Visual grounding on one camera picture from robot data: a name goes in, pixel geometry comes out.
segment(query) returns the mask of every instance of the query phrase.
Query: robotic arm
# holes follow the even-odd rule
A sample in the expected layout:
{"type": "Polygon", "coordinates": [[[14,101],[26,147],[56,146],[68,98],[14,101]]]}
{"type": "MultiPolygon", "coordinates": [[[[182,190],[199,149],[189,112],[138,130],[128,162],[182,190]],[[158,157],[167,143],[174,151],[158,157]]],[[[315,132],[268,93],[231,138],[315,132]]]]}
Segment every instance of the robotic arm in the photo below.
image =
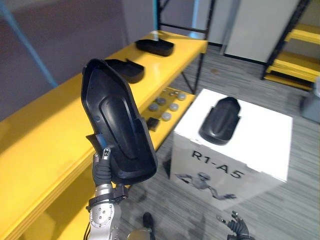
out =
{"type": "Polygon", "coordinates": [[[249,235],[248,227],[245,224],[245,221],[238,215],[238,213],[236,211],[232,211],[231,216],[234,218],[234,220],[231,220],[229,222],[224,220],[220,215],[216,216],[216,219],[218,219],[219,222],[225,224],[231,231],[236,234],[236,236],[228,235],[227,240],[255,240],[255,238],[249,235]]]}
{"type": "Polygon", "coordinates": [[[121,209],[118,203],[128,197],[128,190],[124,185],[113,188],[110,157],[110,148],[103,150],[102,158],[98,154],[93,156],[92,176],[96,188],[95,197],[87,206],[90,213],[89,240],[119,240],[121,209]]]}

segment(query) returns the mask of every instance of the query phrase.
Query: cardboard box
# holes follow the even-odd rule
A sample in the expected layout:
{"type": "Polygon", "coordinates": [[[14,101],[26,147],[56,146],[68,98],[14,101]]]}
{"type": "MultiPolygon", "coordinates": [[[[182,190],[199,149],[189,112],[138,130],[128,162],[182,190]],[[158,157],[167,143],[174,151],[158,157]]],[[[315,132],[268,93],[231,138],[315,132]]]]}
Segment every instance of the cardboard box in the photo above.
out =
{"type": "Polygon", "coordinates": [[[199,129],[226,95],[203,89],[174,129],[170,179],[189,193],[227,209],[287,181],[292,117],[238,100],[231,140],[216,145],[199,129]]]}

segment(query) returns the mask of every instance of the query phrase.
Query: black small block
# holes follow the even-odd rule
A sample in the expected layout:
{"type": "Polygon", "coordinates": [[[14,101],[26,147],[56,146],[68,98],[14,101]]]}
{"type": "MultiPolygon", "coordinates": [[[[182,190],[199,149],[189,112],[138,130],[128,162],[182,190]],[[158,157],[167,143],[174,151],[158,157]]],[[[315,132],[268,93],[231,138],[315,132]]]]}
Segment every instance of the black small block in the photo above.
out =
{"type": "Polygon", "coordinates": [[[148,127],[148,129],[149,129],[150,131],[155,132],[155,131],[157,130],[157,127],[158,127],[158,125],[159,125],[159,122],[160,122],[159,119],[150,117],[150,118],[148,119],[148,121],[146,121],[146,125],[147,125],[147,127],[148,127]]]}

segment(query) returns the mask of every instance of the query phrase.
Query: blue pole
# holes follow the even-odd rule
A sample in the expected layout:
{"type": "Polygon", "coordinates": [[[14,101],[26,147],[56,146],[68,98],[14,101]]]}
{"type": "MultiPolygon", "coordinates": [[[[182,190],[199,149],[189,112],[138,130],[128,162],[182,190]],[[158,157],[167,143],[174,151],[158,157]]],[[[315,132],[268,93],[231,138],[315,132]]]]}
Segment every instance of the blue pole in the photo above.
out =
{"type": "Polygon", "coordinates": [[[156,31],[156,33],[153,36],[154,36],[154,40],[158,41],[159,38],[158,38],[158,21],[157,21],[157,18],[158,18],[157,0],[153,0],[152,3],[153,3],[153,29],[154,31],[156,31]]]}
{"type": "MultiPolygon", "coordinates": [[[[198,17],[198,11],[199,11],[199,0],[194,0],[194,6],[193,6],[193,15],[192,15],[192,28],[197,28],[197,17],[198,17]]],[[[198,38],[198,35],[195,31],[190,32],[189,37],[191,38],[198,38]]]]}
{"type": "Polygon", "coordinates": [[[52,77],[50,74],[49,70],[45,66],[45,64],[42,62],[40,59],[40,56],[37,54],[36,50],[34,47],[31,45],[27,37],[24,35],[22,30],[20,29],[17,21],[15,20],[14,16],[12,13],[9,11],[7,6],[3,3],[2,0],[0,0],[0,12],[4,16],[5,20],[8,22],[9,26],[12,28],[16,36],[19,38],[21,43],[25,46],[25,48],[28,50],[29,54],[32,56],[36,64],[39,66],[41,72],[45,76],[46,80],[48,83],[53,87],[56,88],[58,86],[57,82],[55,79],[52,77]]]}

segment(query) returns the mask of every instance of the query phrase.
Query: yellow shelf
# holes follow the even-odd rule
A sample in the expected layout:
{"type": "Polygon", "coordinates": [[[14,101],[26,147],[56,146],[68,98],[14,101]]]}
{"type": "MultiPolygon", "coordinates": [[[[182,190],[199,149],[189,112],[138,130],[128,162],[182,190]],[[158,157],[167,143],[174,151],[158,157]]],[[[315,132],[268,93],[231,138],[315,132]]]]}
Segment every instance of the yellow shelf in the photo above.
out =
{"type": "Polygon", "coordinates": [[[276,75],[272,75],[272,74],[267,74],[265,77],[265,79],[273,81],[273,82],[277,82],[280,84],[285,84],[285,85],[289,85],[295,88],[299,88],[299,89],[303,89],[303,90],[311,90],[312,88],[308,85],[305,85],[301,82],[298,82],[296,80],[293,79],[287,79],[284,77],[280,77],[280,76],[276,76],[276,75]]]}
{"type": "Polygon", "coordinates": [[[286,36],[285,41],[288,42],[290,39],[298,39],[320,45],[320,27],[297,24],[295,28],[286,36]]]}
{"type": "Polygon", "coordinates": [[[291,75],[309,82],[315,82],[320,75],[320,59],[292,52],[281,52],[269,66],[267,72],[276,71],[291,75]]]}
{"type": "Polygon", "coordinates": [[[290,75],[290,76],[293,76],[296,78],[304,79],[309,82],[314,82],[315,78],[316,78],[313,75],[308,75],[303,72],[299,72],[299,71],[288,69],[288,68],[281,68],[281,67],[277,67],[277,66],[269,66],[266,72],[271,73],[271,71],[275,71],[275,72],[290,75]]]}
{"type": "MultiPolygon", "coordinates": [[[[141,114],[146,120],[150,117],[160,119],[164,112],[172,114],[171,120],[160,120],[156,132],[149,131],[155,149],[158,149],[162,141],[187,110],[194,100],[195,95],[167,87],[165,91],[160,94],[160,97],[166,98],[166,104],[160,106],[156,112],[146,109],[141,114]],[[186,99],[180,101],[176,95],[170,96],[169,93],[174,91],[185,93],[186,99]],[[170,111],[168,109],[171,103],[179,105],[178,111],[170,111]]],[[[89,213],[86,210],[86,206],[88,205],[88,200],[93,197],[94,190],[91,167],[88,167],[48,209],[35,220],[19,240],[82,239],[89,220],[89,213]]]]}
{"type": "MultiPolygon", "coordinates": [[[[131,44],[110,56],[145,67],[144,78],[130,84],[140,113],[207,47],[206,41],[178,34],[159,36],[175,44],[172,55],[131,44]]],[[[85,136],[93,130],[80,100],[81,81],[78,74],[0,122],[1,240],[19,238],[92,161],[85,136]]]]}
{"type": "Polygon", "coordinates": [[[178,122],[178,120],[181,118],[181,116],[185,113],[191,102],[195,99],[195,95],[189,94],[184,91],[180,91],[174,88],[167,87],[165,91],[163,91],[160,96],[160,98],[166,99],[166,104],[159,107],[158,111],[150,111],[146,109],[141,116],[145,118],[147,121],[149,118],[155,118],[159,119],[159,125],[157,126],[156,131],[149,131],[150,137],[152,139],[152,143],[155,149],[158,149],[158,147],[161,145],[163,140],[167,137],[167,135],[170,133],[172,128],[175,126],[175,124],[178,122]],[[169,93],[178,91],[179,93],[185,93],[186,98],[183,101],[180,101],[177,99],[177,96],[170,96],[169,93]],[[179,108],[177,111],[170,111],[169,105],[175,103],[179,105],[179,108]],[[165,112],[168,112],[171,114],[171,119],[169,121],[164,121],[161,119],[161,115],[165,112]]]}

